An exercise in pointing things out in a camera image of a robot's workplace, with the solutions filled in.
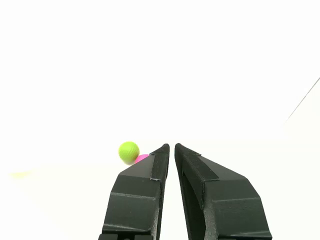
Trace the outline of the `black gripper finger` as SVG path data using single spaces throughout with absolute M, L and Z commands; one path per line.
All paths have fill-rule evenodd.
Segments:
M 188 239 L 272 239 L 261 197 L 246 177 L 180 143 L 174 158 Z
M 170 146 L 118 174 L 110 192 L 100 240 L 158 240 Z

